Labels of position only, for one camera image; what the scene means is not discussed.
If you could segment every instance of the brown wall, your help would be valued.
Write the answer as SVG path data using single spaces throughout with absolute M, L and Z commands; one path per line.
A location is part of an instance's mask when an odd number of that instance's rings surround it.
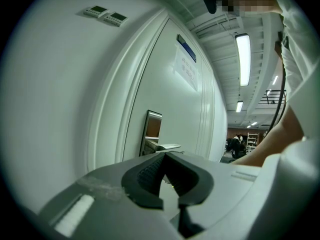
M 259 129 L 237 129 L 237 128 L 228 128 L 226 138 L 233 138 L 236 135 L 243 135 L 247 136 L 248 133 L 250 134 L 264 134 L 266 130 L 259 130 Z

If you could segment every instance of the fluorescent light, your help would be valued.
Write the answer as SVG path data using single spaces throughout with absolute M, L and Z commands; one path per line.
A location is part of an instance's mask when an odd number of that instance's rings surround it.
M 236 112 L 239 113 L 242 109 L 244 102 L 243 101 L 238 101 L 238 103 L 236 104 Z
M 274 78 L 274 80 L 273 80 L 272 85 L 275 85 L 275 83 L 276 83 L 277 79 L 278 79 L 278 76 L 276 75 L 276 76 L 275 76 L 275 78 Z
M 241 34 L 235 36 L 235 40 L 240 60 L 240 86 L 247 86 L 251 70 L 250 36 L 248 34 Z

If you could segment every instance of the thermostat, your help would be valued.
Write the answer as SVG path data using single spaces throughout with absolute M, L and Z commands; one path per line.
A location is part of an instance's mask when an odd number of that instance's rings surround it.
M 83 11 L 83 14 L 89 15 L 95 18 L 100 18 L 102 15 L 108 12 L 108 9 L 100 7 L 100 6 L 94 6 L 90 9 L 86 9 Z
M 117 12 L 113 12 L 105 16 L 103 20 L 120 27 L 120 25 L 123 24 L 127 19 L 128 18 L 126 16 L 123 16 Z

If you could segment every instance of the paper sign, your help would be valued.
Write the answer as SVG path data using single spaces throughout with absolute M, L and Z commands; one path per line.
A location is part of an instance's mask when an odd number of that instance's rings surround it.
M 175 55 L 174 70 L 178 72 L 196 91 L 198 90 L 198 71 L 189 54 L 185 54 L 177 47 Z

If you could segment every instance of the white machine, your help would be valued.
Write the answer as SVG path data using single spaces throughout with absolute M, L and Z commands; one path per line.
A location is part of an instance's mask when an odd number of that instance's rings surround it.
M 100 6 L 94 6 L 89 9 L 83 11 L 83 14 L 89 15 L 95 18 L 100 18 L 101 16 L 105 15 L 109 10 Z
M 77 240 L 278 239 L 317 190 L 318 141 L 293 143 L 269 156 L 262 168 L 188 152 L 143 155 L 88 173 L 39 216 L 50 225 L 48 237 Z M 179 196 L 177 226 L 164 215 L 159 198 L 165 175 Z
M 125 23 L 128 20 L 128 18 L 126 16 L 121 15 L 120 13 L 112 12 L 105 16 L 103 20 L 117 27 L 120 27 L 123 23 Z

